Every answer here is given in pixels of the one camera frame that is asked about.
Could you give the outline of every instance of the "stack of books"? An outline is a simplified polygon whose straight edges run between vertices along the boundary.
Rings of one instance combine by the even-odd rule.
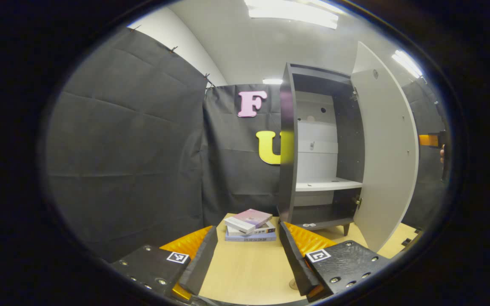
[[[224,219],[226,224],[226,241],[275,241],[276,228],[270,222],[272,215],[248,209]]]

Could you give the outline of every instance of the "blue book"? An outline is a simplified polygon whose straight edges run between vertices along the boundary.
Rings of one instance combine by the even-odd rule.
[[[267,232],[265,234],[256,235],[246,235],[246,236],[230,236],[228,235],[228,229],[226,229],[226,236],[224,240],[226,241],[237,241],[237,242],[260,242],[260,241],[275,241],[277,239],[276,232]]]

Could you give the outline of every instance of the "pink book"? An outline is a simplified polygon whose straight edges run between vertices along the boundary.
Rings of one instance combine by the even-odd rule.
[[[224,221],[226,225],[237,228],[245,234],[249,234],[254,229],[257,229],[264,225],[271,218],[272,215],[270,213],[248,209],[244,212],[238,213],[237,215],[226,218],[224,219]]]

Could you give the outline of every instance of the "cabinet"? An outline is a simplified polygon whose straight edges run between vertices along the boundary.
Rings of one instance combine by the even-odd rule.
[[[281,220],[354,221],[377,252],[410,203],[419,149],[408,101],[363,43],[353,73],[287,63],[280,87]]]

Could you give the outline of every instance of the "white cabinet door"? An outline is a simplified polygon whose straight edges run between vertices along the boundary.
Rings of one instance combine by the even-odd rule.
[[[419,162],[418,136],[402,88],[362,42],[350,79],[358,93],[365,144],[362,204],[354,221],[368,247],[377,252],[410,205]]]

